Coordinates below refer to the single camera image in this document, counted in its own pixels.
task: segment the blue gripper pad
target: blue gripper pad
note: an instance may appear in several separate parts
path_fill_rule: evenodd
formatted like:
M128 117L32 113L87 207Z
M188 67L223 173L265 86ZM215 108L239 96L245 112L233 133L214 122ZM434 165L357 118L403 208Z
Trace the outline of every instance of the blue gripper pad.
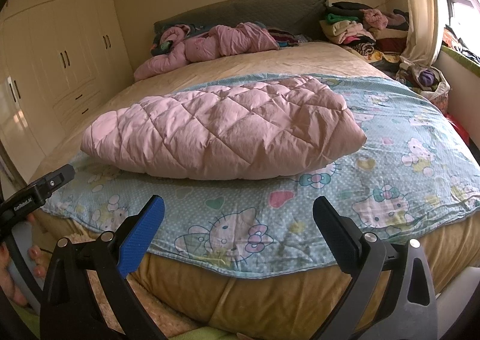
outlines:
M135 272L165 216L163 199L154 195L119 248L117 268L123 278Z

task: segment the window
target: window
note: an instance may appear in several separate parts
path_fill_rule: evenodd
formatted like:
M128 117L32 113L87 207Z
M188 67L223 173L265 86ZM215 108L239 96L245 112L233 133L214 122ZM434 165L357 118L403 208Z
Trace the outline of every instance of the window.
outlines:
M440 16L452 27L458 38L476 55L480 55L480 13L470 0L445 0L440 3Z

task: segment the cream curtain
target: cream curtain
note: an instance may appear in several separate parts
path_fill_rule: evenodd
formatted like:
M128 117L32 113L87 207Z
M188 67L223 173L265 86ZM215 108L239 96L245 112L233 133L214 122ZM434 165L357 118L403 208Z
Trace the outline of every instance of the cream curtain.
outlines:
M440 24L440 0L409 0L410 30L402 57L431 66L440 51L443 24Z

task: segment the tan bedspread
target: tan bedspread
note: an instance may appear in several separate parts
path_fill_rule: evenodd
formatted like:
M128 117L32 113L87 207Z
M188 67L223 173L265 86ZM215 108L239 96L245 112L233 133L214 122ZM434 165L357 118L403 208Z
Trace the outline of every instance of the tan bedspread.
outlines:
M67 163L80 149L82 133L100 114L128 107L145 96L167 94L195 84L253 73L323 73L386 76L344 49L328 43L306 43L281 51L246 54L194 63L138 82L115 96L85 120L42 161L34 178ZM37 211L40 224L55 238L72 233L95 234L74 221ZM442 290L463 268L480 258L480 213L441 227L421 238L435 288ZM266 279L238 279L172 259L147 254L134 275L160 300L189 317L232 332L268 340L308 339L327 317L350 277L338 266ZM381 277L363 322L373 317L387 277Z

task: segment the pink quilted comforter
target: pink quilted comforter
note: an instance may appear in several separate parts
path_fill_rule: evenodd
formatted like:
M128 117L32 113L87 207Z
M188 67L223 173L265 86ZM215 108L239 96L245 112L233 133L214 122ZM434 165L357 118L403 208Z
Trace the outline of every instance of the pink quilted comforter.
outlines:
M254 23L240 23L235 28L215 26L208 33L185 40L186 32L182 27L185 26L170 27L163 33L160 43L173 41L171 52L142 63L133 74L135 81L171 72L191 62L280 49L268 31Z
M344 98L300 76L145 97L101 115L81 149L132 172L229 180L311 172L365 141Z

